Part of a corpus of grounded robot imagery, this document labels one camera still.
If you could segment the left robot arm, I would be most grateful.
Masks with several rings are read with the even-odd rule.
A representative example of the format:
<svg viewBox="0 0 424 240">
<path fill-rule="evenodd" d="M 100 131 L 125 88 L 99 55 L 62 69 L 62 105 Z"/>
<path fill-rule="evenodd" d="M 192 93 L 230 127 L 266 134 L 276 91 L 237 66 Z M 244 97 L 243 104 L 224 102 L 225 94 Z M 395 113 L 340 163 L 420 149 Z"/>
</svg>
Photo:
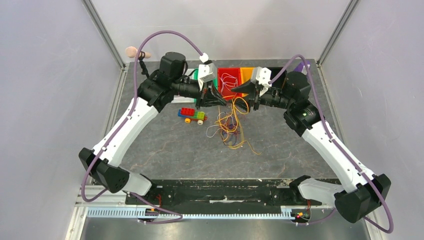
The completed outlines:
<svg viewBox="0 0 424 240">
<path fill-rule="evenodd" d="M 143 128 L 176 96 L 195 99 L 197 109 L 226 105 L 213 83 L 218 74 L 214 63 L 206 53 L 199 59 L 198 79 L 192 80 L 185 74 L 186 57 L 178 52 L 167 52 L 161 58 L 159 68 L 137 87 L 135 98 L 109 133 L 93 148 L 84 147 L 79 152 L 78 157 L 86 172 L 109 192 L 136 193 L 144 204 L 156 200 L 157 191 L 150 179 L 120 165 Z"/>
</svg>

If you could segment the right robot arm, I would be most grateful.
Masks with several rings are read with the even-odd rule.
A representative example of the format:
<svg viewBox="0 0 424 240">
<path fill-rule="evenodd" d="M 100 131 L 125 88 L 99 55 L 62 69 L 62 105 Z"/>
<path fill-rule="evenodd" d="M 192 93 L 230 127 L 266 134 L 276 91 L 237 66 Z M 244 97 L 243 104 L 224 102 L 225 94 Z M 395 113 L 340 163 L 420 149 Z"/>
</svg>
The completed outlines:
<svg viewBox="0 0 424 240">
<path fill-rule="evenodd" d="M 339 180 L 334 184 L 303 175 L 290 183 L 289 199 L 295 204 L 311 200 L 329 205 L 350 223 L 379 207 L 388 211 L 390 179 L 364 166 L 335 135 L 320 108 L 309 101 L 313 87 L 306 75 L 289 72 L 279 87 L 268 84 L 270 75 L 263 69 L 234 87 L 233 92 L 244 94 L 238 103 L 246 110 L 257 110 L 261 105 L 283 109 L 285 123 L 320 154 Z"/>
</svg>

